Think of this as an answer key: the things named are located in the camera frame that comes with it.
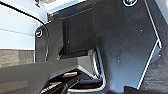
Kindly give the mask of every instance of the white wall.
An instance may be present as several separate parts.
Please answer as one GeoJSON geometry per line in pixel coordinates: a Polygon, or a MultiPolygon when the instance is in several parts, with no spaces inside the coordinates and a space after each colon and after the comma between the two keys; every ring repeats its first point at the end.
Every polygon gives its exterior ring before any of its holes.
{"type": "Polygon", "coordinates": [[[155,0],[168,24],[168,0],[155,0]]]}
{"type": "Polygon", "coordinates": [[[84,1],[86,0],[56,0],[52,3],[45,4],[45,8],[47,9],[47,12],[51,14],[84,1]]]}
{"type": "MultiPolygon", "coordinates": [[[[47,22],[46,9],[42,2],[38,8],[34,0],[1,1],[47,22]]],[[[0,5],[0,49],[34,50],[34,32],[39,25],[38,21],[0,5]]]]}

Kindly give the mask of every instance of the black cable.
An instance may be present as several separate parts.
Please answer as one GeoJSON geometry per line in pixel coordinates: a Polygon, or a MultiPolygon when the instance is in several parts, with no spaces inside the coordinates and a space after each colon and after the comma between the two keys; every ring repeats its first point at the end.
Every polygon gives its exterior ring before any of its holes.
{"type": "Polygon", "coordinates": [[[0,1],[0,4],[5,6],[5,7],[11,8],[11,9],[17,11],[17,12],[20,12],[20,13],[26,15],[26,16],[31,17],[31,18],[39,21],[44,26],[46,34],[47,34],[47,39],[48,39],[48,41],[47,41],[47,51],[46,51],[46,57],[45,57],[45,61],[47,61],[50,39],[49,39],[49,32],[48,32],[48,29],[47,29],[46,25],[41,20],[39,20],[38,18],[36,18],[36,17],[34,17],[34,16],[32,16],[32,15],[30,15],[30,14],[28,14],[28,13],[26,13],[26,12],[20,10],[20,9],[17,9],[17,8],[15,8],[15,7],[11,6],[11,5],[8,5],[8,4],[4,3],[4,2],[1,2],[1,1],[0,1]]]}

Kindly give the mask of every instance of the gray floor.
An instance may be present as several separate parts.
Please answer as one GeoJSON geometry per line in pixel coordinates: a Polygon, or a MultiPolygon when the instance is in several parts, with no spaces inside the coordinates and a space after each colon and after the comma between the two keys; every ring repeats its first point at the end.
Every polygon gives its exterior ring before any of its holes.
{"type": "MultiPolygon", "coordinates": [[[[160,59],[150,64],[144,77],[141,90],[168,92],[168,26],[154,0],[147,0],[154,18],[163,49],[160,59]]],[[[0,67],[28,64],[34,62],[34,51],[0,50],[0,67]]]]}
{"type": "Polygon", "coordinates": [[[34,51],[0,50],[0,67],[34,63],[34,51]]]}
{"type": "Polygon", "coordinates": [[[156,5],[155,0],[147,0],[153,16],[157,31],[162,41],[163,48],[160,59],[150,64],[144,77],[141,90],[157,90],[168,92],[168,26],[156,5]]]}

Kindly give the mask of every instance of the white surface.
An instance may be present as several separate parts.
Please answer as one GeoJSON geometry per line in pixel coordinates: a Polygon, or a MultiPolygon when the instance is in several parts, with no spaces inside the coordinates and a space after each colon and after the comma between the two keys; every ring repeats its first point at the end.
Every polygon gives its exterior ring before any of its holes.
{"type": "Polygon", "coordinates": [[[45,8],[48,11],[48,13],[53,13],[83,1],[86,0],[56,0],[53,3],[45,4],[45,8]]]}
{"type": "Polygon", "coordinates": [[[155,0],[168,24],[168,0],[155,0]]]}
{"type": "Polygon", "coordinates": [[[4,49],[32,50],[35,46],[35,37],[0,30],[0,46],[4,49]]]}
{"type": "MultiPolygon", "coordinates": [[[[43,22],[47,22],[46,9],[35,6],[34,0],[1,0],[43,22]]],[[[0,49],[35,50],[35,30],[40,23],[10,8],[0,5],[0,49]]]]}

